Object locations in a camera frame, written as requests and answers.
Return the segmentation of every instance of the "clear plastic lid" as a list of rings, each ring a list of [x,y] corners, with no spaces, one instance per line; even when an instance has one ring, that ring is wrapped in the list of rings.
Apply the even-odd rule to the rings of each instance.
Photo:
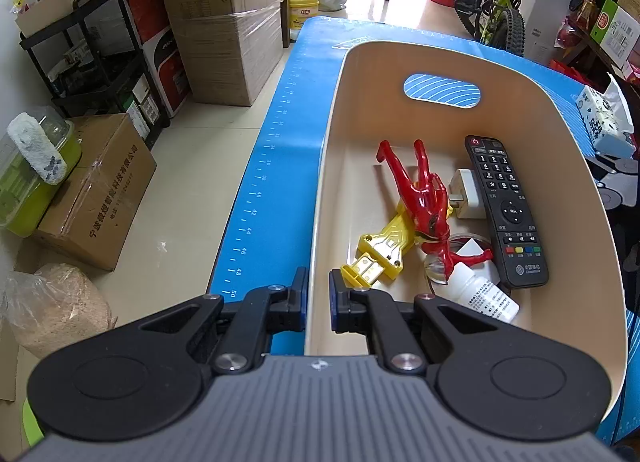
[[[28,113],[40,123],[51,143],[60,149],[72,125],[50,106],[38,106]],[[39,178],[5,134],[0,139],[0,226],[11,221]]]

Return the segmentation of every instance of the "green plastic container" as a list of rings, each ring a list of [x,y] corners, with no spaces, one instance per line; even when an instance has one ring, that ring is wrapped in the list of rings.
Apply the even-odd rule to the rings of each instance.
[[[51,143],[65,159],[68,175],[78,163],[82,150],[71,121],[52,108],[30,112]],[[20,155],[8,135],[0,139],[0,227],[26,238],[38,226],[62,182],[47,184]]]

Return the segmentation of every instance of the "bottle label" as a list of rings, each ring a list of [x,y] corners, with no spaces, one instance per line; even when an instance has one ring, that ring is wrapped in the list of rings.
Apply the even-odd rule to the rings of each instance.
[[[490,281],[483,283],[465,306],[497,319],[501,319],[502,315],[510,316],[518,311],[516,303]]]

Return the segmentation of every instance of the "metal screw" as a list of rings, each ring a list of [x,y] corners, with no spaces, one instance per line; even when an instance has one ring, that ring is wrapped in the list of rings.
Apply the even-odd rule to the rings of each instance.
[[[422,359],[415,354],[398,354],[391,358],[391,364],[398,370],[416,370],[422,366]]]
[[[240,370],[246,366],[246,357],[242,354],[222,354],[216,359],[216,366],[230,372]]]

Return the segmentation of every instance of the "red box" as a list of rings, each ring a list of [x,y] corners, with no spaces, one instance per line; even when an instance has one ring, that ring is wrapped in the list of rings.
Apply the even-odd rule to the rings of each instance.
[[[169,117],[174,117],[190,92],[174,33],[162,0],[129,0],[146,63]]]

